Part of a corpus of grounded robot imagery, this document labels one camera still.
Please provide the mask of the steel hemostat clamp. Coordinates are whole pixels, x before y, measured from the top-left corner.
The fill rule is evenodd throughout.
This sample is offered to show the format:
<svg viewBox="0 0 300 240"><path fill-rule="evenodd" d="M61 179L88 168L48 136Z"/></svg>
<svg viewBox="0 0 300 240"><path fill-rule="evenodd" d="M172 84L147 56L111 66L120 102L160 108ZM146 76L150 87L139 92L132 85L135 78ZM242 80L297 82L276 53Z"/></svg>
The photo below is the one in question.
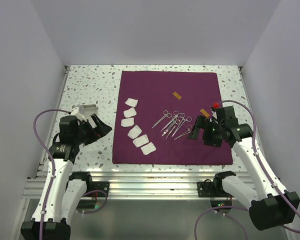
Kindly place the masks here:
<svg viewBox="0 0 300 240"><path fill-rule="evenodd" d="M184 133L180 134L179 136L177 136L176 138L174 138L174 140L177 140L177 139L179 139L179 138L181 138L183 136L186 136L186 135L190 134L191 130L192 130L192 126L190 124L188 124L186 126L186 131Z"/></svg>

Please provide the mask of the steel forceps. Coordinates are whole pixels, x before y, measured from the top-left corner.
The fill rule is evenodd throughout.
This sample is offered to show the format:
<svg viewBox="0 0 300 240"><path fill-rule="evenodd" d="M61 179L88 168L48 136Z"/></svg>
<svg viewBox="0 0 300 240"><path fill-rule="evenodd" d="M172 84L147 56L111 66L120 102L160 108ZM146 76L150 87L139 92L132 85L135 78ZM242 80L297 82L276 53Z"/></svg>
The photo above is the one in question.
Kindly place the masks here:
<svg viewBox="0 0 300 240"><path fill-rule="evenodd" d="M174 131L174 133L171 136L173 137L185 122L191 122L191 121L192 121L192 117L190 117L190 116L183 117L180 124L178 125L178 127L176 128L176 130Z"/></svg>

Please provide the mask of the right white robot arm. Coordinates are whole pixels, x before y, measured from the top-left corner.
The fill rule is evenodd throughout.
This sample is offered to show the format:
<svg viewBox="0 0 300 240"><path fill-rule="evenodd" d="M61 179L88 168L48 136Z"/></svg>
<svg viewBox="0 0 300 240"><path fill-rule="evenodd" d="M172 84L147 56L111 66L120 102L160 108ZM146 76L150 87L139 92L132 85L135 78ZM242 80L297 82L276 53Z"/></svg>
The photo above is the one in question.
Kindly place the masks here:
<svg viewBox="0 0 300 240"><path fill-rule="evenodd" d="M247 124L240 124L232 106L212 108L215 116L199 115L188 136L196 140L203 130L204 145L221 147L226 142L241 159L254 187L246 185L233 171L216 173L212 181L198 182L198 196L212 190L218 197L232 196L248 211L253 225L260 231L284 226L294 221L300 198L290 192L274 174L261 150L256 135Z"/></svg>

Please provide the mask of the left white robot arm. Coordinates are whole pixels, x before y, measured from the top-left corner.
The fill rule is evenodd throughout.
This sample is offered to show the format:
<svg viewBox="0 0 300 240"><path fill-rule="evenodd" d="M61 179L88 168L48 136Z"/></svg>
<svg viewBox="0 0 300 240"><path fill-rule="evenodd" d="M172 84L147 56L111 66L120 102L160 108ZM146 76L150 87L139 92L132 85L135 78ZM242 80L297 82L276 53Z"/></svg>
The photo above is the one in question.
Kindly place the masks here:
<svg viewBox="0 0 300 240"><path fill-rule="evenodd" d="M39 203L29 221L24 221L20 233L26 240L68 240L71 220L83 197L104 198L110 184L94 183L88 171L72 169L81 145L90 145L105 137L112 128L95 113L86 118L68 113L59 122L59 133L51 147L46 147L49 163Z"/></svg>

